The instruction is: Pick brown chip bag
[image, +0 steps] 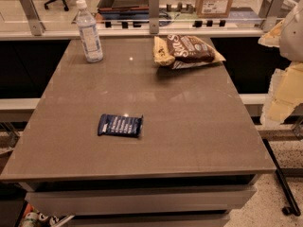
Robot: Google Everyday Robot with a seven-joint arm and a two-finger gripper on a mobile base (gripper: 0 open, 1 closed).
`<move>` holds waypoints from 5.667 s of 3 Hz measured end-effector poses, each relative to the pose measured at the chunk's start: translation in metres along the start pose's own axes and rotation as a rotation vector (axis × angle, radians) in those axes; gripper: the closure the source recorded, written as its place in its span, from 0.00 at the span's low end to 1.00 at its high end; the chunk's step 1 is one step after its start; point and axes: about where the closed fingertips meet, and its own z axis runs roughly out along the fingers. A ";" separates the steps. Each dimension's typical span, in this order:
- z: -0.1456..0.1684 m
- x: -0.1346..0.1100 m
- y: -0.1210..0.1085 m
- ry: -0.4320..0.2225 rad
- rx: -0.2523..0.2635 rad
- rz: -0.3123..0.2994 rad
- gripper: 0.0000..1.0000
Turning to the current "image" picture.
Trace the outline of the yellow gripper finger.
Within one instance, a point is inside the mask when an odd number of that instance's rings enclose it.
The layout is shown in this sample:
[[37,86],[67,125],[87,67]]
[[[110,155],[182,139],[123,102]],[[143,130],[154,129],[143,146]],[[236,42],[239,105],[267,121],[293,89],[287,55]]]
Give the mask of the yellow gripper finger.
[[258,39],[258,43],[267,47],[279,48],[279,39],[284,21],[277,23],[269,32]]
[[282,124],[302,102],[303,63],[292,62],[285,70],[276,69],[262,108],[261,124]]

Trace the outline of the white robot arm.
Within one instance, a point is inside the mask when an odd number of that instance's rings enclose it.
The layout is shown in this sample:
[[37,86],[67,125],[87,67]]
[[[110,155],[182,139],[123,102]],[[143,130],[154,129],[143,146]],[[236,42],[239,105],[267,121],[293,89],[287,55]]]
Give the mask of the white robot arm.
[[260,117],[262,125],[277,127],[303,103],[303,0],[258,43],[278,48],[280,55],[291,62],[272,75]]

